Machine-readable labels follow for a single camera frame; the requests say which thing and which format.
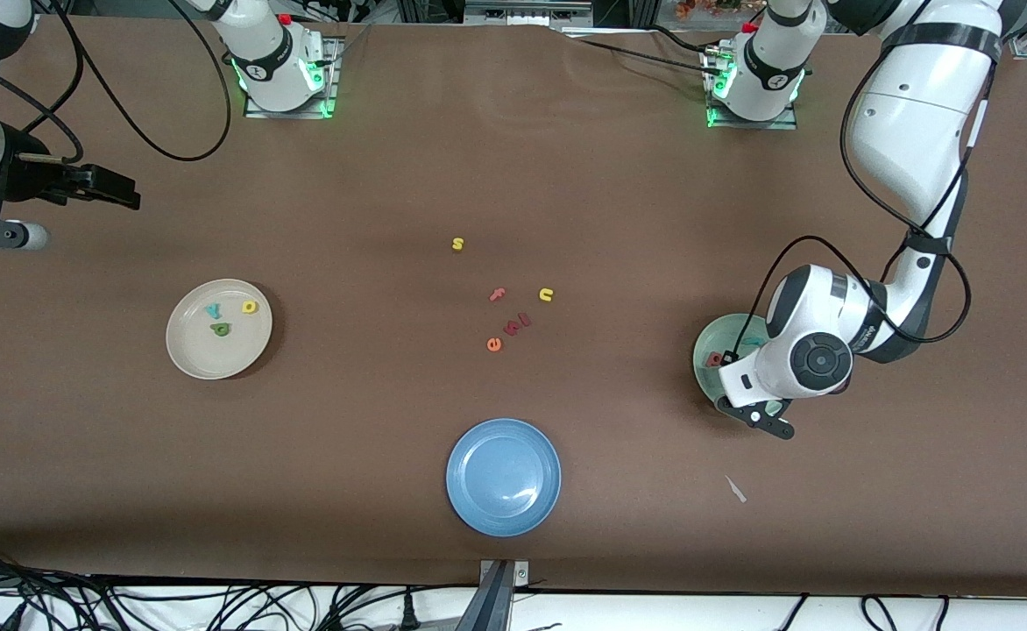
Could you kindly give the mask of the green round plate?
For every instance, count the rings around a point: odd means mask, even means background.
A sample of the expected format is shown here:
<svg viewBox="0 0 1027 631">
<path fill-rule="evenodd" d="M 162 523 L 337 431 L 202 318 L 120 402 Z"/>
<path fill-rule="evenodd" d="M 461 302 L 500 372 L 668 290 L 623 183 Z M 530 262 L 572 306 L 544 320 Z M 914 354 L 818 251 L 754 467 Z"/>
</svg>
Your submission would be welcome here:
<svg viewBox="0 0 1027 631">
<path fill-rule="evenodd" d="M 748 337 L 766 338 L 761 347 L 746 346 L 741 340 Z M 755 379 L 761 377 L 762 383 L 755 383 L 748 398 L 750 404 L 761 401 L 790 399 L 791 395 L 802 391 L 791 369 L 790 345 L 779 343 L 774 347 L 770 343 L 766 321 L 761 316 L 747 313 L 731 313 L 721 316 L 707 323 L 695 339 L 692 352 L 692 364 L 695 380 L 705 393 L 705 398 L 714 405 L 715 400 L 725 395 L 725 384 L 720 379 L 720 368 L 706 368 L 705 361 L 710 352 L 733 352 L 748 359 L 746 368 L 733 369 L 733 391 L 746 389 L 738 382 L 739 375 L 746 374 Z"/>
</svg>

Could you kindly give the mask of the beige round plate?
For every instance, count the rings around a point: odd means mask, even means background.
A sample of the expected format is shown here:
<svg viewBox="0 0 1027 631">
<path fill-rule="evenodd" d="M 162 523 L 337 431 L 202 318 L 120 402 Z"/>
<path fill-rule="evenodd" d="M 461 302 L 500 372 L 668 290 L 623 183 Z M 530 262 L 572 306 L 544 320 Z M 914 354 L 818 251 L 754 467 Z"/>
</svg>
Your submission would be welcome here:
<svg viewBox="0 0 1027 631">
<path fill-rule="evenodd" d="M 244 300 L 256 300 L 258 313 L 242 313 Z M 221 305 L 220 320 L 206 316 L 210 303 Z M 213 323 L 228 323 L 230 334 L 217 337 L 210 331 Z M 195 379 L 228 379 L 264 355 L 272 334 L 272 307 L 260 288 L 244 280 L 212 280 L 186 293 L 174 307 L 166 323 L 166 352 L 174 366 Z"/>
</svg>

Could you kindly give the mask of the blue round plate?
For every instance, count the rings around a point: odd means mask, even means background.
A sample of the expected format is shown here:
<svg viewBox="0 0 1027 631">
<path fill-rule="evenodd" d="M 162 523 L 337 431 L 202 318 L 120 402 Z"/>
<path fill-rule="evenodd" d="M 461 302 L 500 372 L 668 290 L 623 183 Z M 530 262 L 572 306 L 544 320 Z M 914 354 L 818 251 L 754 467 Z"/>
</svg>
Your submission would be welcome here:
<svg viewBox="0 0 1027 631">
<path fill-rule="evenodd" d="M 447 499 L 479 534 L 514 539 L 551 515 L 563 472 L 556 448 L 537 426 L 493 418 L 469 428 L 447 459 Z"/>
</svg>

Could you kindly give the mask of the table cover sheet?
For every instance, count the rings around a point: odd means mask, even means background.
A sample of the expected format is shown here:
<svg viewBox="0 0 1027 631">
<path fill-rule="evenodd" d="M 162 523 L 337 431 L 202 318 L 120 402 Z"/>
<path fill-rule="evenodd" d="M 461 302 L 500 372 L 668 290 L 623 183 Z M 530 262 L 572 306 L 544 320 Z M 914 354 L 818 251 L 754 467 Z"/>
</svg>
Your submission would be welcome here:
<svg viewBox="0 0 1027 631">
<path fill-rule="evenodd" d="M 903 238 L 839 159 L 877 41 L 823 39 L 797 128 L 737 131 L 706 127 L 692 73 L 542 27 L 351 36 L 333 118 L 237 117 L 197 163 L 146 147 L 92 77 L 61 109 L 144 205 L 4 209 L 50 243 L 0 252 L 0 555 L 389 584 L 514 557 L 570 590 L 1027 595 L 1026 60 L 1003 62 L 969 160 L 966 323 L 861 360 L 844 393 L 791 405 L 784 441 L 707 403 L 692 347 L 791 239 L 875 277 Z M 166 323 L 220 279 L 264 292 L 272 340 L 195 379 Z M 551 515 L 514 539 L 446 494 L 454 444 L 493 418 L 537 426 L 562 466 Z"/>
</svg>

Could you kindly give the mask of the orange decoration cluster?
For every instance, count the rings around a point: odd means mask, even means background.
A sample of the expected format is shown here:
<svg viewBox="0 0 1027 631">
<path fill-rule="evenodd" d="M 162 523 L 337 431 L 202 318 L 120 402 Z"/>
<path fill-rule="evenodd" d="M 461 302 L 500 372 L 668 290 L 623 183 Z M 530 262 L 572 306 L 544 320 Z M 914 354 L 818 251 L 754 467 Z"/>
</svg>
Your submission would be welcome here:
<svg viewBox="0 0 1027 631">
<path fill-rule="evenodd" d="M 743 3 L 745 0 L 676 0 L 674 12 L 679 21 L 691 20 L 694 13 L 722 18 L 738 15 Z"/>
</svg>

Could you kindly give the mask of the grey power strip box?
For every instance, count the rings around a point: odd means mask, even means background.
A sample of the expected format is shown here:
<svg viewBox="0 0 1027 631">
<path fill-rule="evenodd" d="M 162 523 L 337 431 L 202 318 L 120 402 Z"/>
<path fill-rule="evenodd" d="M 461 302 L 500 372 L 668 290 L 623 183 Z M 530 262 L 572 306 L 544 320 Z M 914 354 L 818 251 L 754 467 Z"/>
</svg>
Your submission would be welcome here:
<svg viewBox="0 0 1027 631">
<path fill-rule="evenodd" d="M 589 0 L 464 0 L 462 24 L 591 28 L 594 11 Z"/>
</svg>

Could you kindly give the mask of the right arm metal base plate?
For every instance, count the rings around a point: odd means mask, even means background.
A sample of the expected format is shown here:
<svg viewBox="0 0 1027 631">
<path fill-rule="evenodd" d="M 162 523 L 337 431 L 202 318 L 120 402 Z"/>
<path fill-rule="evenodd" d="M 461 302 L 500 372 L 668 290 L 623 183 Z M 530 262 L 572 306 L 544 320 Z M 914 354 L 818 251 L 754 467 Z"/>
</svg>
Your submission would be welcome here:
<svg viewBox="0 0 1027 631">
<path fill-rule="evenodd" d="M 326 120 L 333 117 L 341 79 L 341 52 L 344 39 L 324 37 L 321 33 L 309 32 L 302 36 L 300 71 L 302 83 L 308 92 L 308 100 L 298 107 L 286 111 L 262 108 L 246 91 L 244 118 L 280 120 Z"/>
</svg>

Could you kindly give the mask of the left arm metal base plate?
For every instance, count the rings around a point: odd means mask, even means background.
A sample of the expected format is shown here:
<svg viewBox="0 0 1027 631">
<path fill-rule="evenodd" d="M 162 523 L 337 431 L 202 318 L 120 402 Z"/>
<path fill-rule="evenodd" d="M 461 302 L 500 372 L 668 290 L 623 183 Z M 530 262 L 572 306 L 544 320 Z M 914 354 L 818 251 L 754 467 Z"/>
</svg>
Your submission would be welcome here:
<svg viewBox="0 0 1027 631">
<path fill-rule="evenodd" d="M 714 69 L 715 73 L 705 77 L 706 123 L 709 128 L 735 128 L 746 131 L 794 131 L 797 128 L 797 113 L 794 108 L 793 89 L 777 116 L 769 120 L 753 120 L 739 115 L 725 99 L 733 89 L 735 80 L 741 76 L 735 63 L 733 41 L 719 40 L 717 44 L 706 45 L 698 53 L 703 69 Z"/>
</svg>

